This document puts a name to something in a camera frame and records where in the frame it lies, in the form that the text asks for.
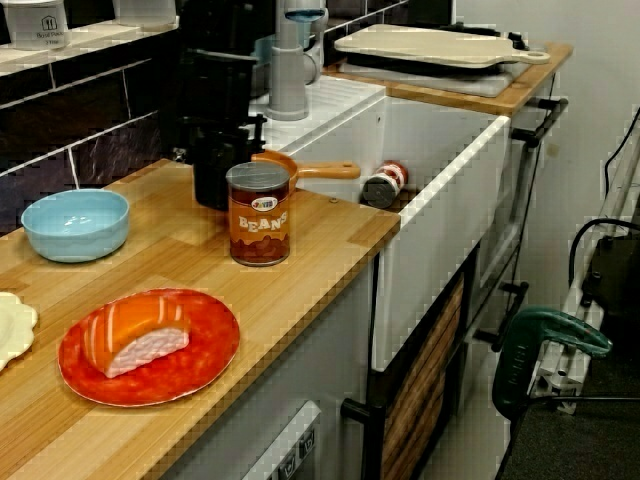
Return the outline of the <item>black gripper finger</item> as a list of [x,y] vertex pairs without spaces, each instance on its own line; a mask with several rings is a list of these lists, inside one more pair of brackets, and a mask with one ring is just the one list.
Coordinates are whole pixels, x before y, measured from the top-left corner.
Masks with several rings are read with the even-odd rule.
[[222,134],[222,169],[226,173],[232,167],[250,161],[248,132]]
[[220,136],[215,132],[209,132],[196,140],[192,151],[194,192],[199,204],[223,210],[224,194],[220,186],[219,148]]

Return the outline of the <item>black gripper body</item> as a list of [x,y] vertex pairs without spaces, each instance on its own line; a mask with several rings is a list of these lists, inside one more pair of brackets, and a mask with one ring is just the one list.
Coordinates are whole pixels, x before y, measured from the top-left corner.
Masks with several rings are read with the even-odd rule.
[[253,56],[212,51],[184,51],[180,58],[180,146],[195,145],[199,133],[221,132],[240,137],[252,124],[251,151],[262,151],[264,116],[249,113]]

